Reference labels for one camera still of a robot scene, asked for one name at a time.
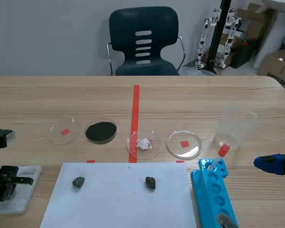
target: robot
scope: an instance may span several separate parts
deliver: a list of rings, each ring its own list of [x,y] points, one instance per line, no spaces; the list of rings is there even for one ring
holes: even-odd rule
[[[227,60],[227,57],[230,53],[230,49],[234,40],[234,32],[238,27],[238,22],[241,18],[238,18],[234,16],[235,10],[234,9],[229,9],[228,15],[226,18],[226,26],[229,26],[230,29],[228,30],[228,39],[225,43],[225,48],[224,48],[224,53],[223,56],[219,59],[218,61],[218,66],[225,68],[225,61]],[[205,41],[206,41],[206,35],[207,35],[207,29],[209,26],[216,26],[217,22],[219,21],[219,17],[221,14],[221,9],[214,9],[212,11],[212,17],[211,18],[205,18],[204,19],[204,24],[202,27],[202,32],[200,35],[199,43],[198,43],[198,51],[197,51],[197,56],[196,56],[196,62],[195,62],[195,67],[197,69],[202,69],[204,68],[204,65],[202,63],[203,61],[203,56],[205,54]]]

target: white wall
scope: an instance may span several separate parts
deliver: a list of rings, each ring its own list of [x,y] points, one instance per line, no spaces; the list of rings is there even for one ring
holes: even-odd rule
[[[233,0],[232,6],[243,8],[245,3]],[[203,19],[220,0],[0,0],[0,75],[109,75],[110,14],[140,6],[176,10],[187,51],[185,64],[195,59]],[[166,47],[162,57],[177,67],[182,59],[179,41]],[[122,53],[113,51],[114,69],[123,60]]]

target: white microscope base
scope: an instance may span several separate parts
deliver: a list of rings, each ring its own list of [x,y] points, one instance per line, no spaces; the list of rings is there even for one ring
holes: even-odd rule
[[[19,166],[17,177],[30,177],[34,179],[34,182],[32,185],[17,184],[14,197],[0,202],[0,214],[23,214],[26,212],[41,171],[41,166]]]

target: dark rock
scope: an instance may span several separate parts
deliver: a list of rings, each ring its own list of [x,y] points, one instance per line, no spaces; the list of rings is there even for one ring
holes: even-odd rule
[[[77,188],[81,188],[85,182],[84,177],[77,177],[75,180],[73,180],[73,186]]]
[[[146,177],[146,184],[148,188],[155,189],[155,179],[153,177]]]

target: plastic beaker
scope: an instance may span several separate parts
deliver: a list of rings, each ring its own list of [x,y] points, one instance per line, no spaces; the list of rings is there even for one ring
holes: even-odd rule
[[[228,144],[237,149],[250,129],[256,125],[257,115],[242,107],[228,107],[223,111],[214,140],[219,144]]]

